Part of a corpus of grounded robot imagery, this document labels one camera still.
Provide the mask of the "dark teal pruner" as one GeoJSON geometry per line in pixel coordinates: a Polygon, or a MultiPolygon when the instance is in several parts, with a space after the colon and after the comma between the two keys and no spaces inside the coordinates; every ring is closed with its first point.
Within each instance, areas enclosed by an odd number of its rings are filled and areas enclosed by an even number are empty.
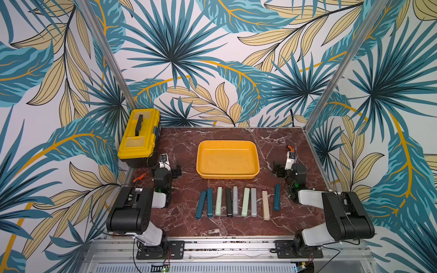
{"type": "Polygon", "coordinates": [[[278,183],[274,188],[274,211],[278,212],[281,209],[281,184],[278,183]]]}
{"type": "Polygon", "coordinates": [[[200,198],[199,198],[199,202],[198,202],[198,207],[196,210],[196,219],[200,220],[202,218],[203,215],[203,209],[204,209],[204,205],[206,202],[206,197],[207,197],[207,191],[202,191],[200,194],[200,198]]]}
{"type": "Polygon", "coordinates": [[[207,217],[213,217],[213,190],[211,188],[207,189],[207,217]]]}

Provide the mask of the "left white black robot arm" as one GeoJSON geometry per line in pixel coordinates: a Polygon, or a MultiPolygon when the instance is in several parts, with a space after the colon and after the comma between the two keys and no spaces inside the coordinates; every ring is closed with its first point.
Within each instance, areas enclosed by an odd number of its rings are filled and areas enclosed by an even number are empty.
{"type": "Polygon", "coordinates": [[[182,176],[180,165],[167,169],[165,164],[154,171],[152,188],[123,187],[107,218],[109,232],[132,236],[144,248],[167,251],[164,231],[151,222],[153,208],[168,208],[171,204],[174,179],[182,176]]]}

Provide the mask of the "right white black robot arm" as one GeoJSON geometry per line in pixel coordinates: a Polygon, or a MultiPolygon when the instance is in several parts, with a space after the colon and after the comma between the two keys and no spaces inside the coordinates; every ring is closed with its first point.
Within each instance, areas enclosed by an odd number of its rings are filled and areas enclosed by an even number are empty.
{"type": "Polygon", "coordinates": [[[325,222],[296,233],[292,248],[318,247],[348,240],[371,239],[375,228],[355,192],[318,191],[306,187],[307,168],[301,163],[274,164],[272,173],[285,179],[295,204],[322,209],[325,222]]]}

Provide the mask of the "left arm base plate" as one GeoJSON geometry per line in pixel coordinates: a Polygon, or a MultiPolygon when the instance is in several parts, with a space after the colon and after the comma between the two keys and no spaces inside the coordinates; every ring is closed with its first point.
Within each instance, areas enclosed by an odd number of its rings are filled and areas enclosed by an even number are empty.
{"type": "Polygon", "coordinates": [[[184,241],[163,241],[158,246],[145,246],[140,243],[136,254],[138,260],[176,259],[184,256],[184,241]]]}

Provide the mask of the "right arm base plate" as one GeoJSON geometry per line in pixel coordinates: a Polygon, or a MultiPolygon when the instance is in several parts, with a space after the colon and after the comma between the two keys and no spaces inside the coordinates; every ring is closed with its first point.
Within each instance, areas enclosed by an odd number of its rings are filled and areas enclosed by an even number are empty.
{"type": "Polygon", "coordinates": [[[321,248],[315,246],[298,246],[294,240],[276,240],[271,253],[278,259],[319,259],[323,258],[321,248]]]}

